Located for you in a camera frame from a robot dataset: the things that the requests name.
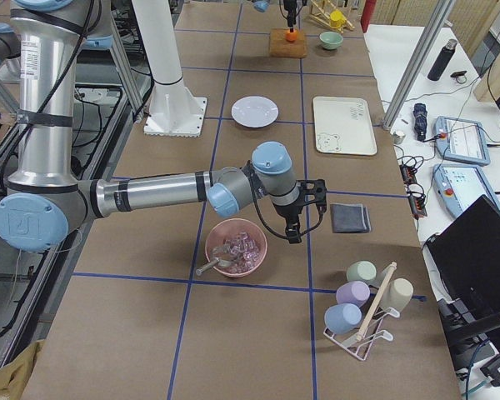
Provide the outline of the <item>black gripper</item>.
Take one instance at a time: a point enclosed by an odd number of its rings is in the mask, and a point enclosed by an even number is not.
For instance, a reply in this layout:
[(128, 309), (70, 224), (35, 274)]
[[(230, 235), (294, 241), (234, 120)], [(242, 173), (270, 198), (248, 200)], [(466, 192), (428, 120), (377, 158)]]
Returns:
[[(277, 213), (286, 221), (285, 236), (290, 244), (302, 241), (299, 215), (307, 206), (303, 205), (303, 195), (300, 193), (300, 180), (297, 180), (294, 187), (282, 195), (270, 195), (272, 204)], [(325, 212), (317, 209), (319, 221), (321, 222)]]
[(294, 30), (295, 17), (298, 15), (297, 0), (282, 0), (283, 13), (285, 19), (290, 18), (290, 30)]

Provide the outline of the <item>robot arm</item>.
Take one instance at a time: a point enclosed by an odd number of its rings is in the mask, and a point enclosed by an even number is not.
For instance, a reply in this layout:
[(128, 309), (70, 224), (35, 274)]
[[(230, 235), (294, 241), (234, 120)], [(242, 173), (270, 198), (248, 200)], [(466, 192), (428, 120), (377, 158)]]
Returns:
[(284, 218), (282, 239), (300, 243), (299, 217), (314, 205), (327, 210), (322, 179), (300, 180), (288, 150), (264, 142), (244, 167), (168, 174), (118, 182), (78, 180), (71, 168), (76, 61), (81, 48), (115, 48), (108, 1), (14, 1), (21, 34), (20, 135), (17, 170), (0, 202), (0, 237), (10, 246), (46, 251), (83, 223), (113, 213), (209, 202), (231, 217), (269, 197)]
[[(254, 9), (260, 13), (265, 13), (269, 8), (270, 3), (271, 2), (269, 0), (257, 0), (252, 2)], [(279, 1), (278, 4), (280, 7), (280, 13), (287, 22), (288, 30), (291, 33), (294, 32), (299, 14), (298, 2), (296, 0), (283, 0)]]

